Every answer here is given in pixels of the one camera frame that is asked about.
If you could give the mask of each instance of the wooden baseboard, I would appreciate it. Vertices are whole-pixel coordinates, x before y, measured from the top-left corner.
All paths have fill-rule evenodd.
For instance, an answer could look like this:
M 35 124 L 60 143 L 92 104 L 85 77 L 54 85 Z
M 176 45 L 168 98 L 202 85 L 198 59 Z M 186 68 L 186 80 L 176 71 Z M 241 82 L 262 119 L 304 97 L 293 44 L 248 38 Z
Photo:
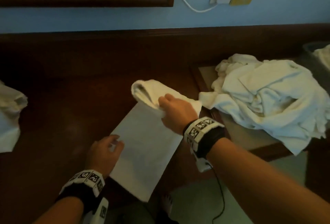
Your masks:
M 0 72 L 27 79 L 182 68 L 234 53 L 299 55 L 302 44 L 322 40 L 330 40 L 329 23 L 3 34 Z

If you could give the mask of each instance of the left hand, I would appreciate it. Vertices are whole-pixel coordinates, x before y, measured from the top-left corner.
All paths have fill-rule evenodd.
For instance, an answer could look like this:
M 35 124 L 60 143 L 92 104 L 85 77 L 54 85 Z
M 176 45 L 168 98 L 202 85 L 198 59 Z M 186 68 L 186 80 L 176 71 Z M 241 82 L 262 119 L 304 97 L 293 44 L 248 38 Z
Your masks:
M 124 149 L 124 143 L 118 142 L 118 138 L 118 135 L 110 135 L 94 142 L 87 153 L 85 169 L 96 170 L 104 179 L 108 177 Z M 113 152 L 109 150 L 111 144 L 116 145 Z

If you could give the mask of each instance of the floor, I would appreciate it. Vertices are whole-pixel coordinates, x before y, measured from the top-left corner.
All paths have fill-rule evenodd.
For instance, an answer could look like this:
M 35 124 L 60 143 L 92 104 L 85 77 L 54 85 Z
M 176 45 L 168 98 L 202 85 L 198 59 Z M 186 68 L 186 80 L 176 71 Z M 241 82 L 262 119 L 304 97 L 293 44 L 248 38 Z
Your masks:
M 271 162 L 273 166 L 291 176 L 299 184 L 305 181 L 307 153 L 298 156 L 289 156 Z M 247 224 L 252 223 L 245 215 L 229 190 L 222 184 L 225 197 L 225 212 L 214 224 Z M 222 209 L 222 200 L 216 179 L 210 179 L 194 183 L 183 188 L 176 189 L 171 193 L 173 209 L 171 218 L 180 224 L 211 224 L 212 218 L 219 214 Z M 108 212 L 105 224 L 114 224 L 119 214 L 125 213 L 126 223 L 152 224 L 150 214 L 142 203 L 135 203 L 120 209 L 112 209 Z

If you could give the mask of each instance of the white paper sheet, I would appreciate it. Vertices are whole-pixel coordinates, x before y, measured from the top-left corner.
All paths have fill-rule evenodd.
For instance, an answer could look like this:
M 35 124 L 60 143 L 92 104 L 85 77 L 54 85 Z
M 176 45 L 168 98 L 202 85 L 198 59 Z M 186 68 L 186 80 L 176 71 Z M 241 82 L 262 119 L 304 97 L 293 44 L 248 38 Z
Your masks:
M 113 130 L 125 143 L 110 174 L 139 200 L 147 202 L 182 136 L 165 128 L 159 116 L 138 102 Z

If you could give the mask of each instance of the wall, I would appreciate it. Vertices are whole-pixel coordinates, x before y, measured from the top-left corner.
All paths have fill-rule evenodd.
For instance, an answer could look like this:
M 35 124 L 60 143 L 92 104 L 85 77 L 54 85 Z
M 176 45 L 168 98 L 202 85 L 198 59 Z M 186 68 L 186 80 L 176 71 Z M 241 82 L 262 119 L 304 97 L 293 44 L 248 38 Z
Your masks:
M 187 0 L 196 9 L 209 0 Z M 1 8 L 0 33 L 184 28 L 330 22 L 330 0 L 253 0 L 195 13 L 173 8 Z

